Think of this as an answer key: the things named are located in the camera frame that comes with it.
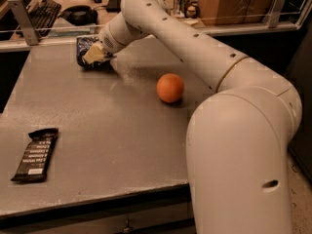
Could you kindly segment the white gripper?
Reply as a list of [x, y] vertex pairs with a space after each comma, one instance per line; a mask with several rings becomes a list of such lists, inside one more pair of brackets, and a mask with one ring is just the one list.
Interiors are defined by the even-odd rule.
[[112, 54], [118, 51], [118, 43], [109, 33], [104, 32], [100, 34], [98, 40], [99, 42], [95, 42], [83, 55], [85, 63], [92, 64], [96, 61], [105, 62], [111, 60], [114, 58]]

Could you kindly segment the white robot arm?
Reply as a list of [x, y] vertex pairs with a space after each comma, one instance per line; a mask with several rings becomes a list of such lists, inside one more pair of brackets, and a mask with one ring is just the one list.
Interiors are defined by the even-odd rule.
[[154, 36], [207, 87], [186, 132], [197, 234], [293, 234], [288, 145], [302, 104], [291, 82], [169, 14], [164, 0], [121, 0], [100, 31], [107, 60]]

